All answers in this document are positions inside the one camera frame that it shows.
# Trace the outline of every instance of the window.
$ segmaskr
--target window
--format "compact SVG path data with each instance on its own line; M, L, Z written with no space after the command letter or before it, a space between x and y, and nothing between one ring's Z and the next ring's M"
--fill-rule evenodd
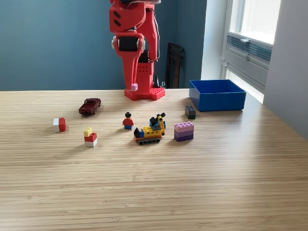
M264 93L280 3L281 0L228 0L222 78L228 78L231 71Z
M281 0L233 0L230 32L274 44Z

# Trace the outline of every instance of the yellow lego vehicle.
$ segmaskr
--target yellow lego vehicle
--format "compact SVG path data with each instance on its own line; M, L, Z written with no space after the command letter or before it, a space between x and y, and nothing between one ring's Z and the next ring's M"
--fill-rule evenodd
M149 126L143 127L141 131L138 128L134 131L134 139L138 144L159 143L162 136L165 135L166 123L164 122L165 113L158 114L156 118L150 119Z

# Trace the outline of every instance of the purple lego brick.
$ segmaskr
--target purple lego brick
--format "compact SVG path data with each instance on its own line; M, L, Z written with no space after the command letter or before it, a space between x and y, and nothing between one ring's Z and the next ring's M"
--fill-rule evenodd
M183 132L177 132L174 130L174 137L183 137L183 136L191 136L191 135L193 135L193 130L183 131Z
M174 130L177 132L191 131L191 130L194 130L194 125L192 122L175 124Z
M193 135L190 135L190 136L183 136L183 137L176 137L176 136L174 136L174 139L175 139L177 142L188 141L188 140L192 140L192 139L193 139Z

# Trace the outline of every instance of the white wall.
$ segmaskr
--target white wall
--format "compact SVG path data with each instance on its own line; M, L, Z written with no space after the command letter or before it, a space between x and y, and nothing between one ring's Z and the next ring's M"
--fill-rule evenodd
M227 2L228 0L207 0L201 79L221 77Z
M282 0L264 104L308 138L308 0Z

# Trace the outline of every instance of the black chair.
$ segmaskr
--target black chair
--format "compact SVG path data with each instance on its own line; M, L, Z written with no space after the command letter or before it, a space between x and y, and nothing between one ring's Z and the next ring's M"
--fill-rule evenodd
M170 87L171 82L171 62L175 62L175 70L174 70L174 77L173 77L173 83L172 87ZM168 51L167 51L167 65L166 65L166 76L165 76L165 83L166 83L166 89L173 88L177 89L179 88L179 82L180 82L180 69L181 69L181 63L185 61L185 50L183 47L168 43Z

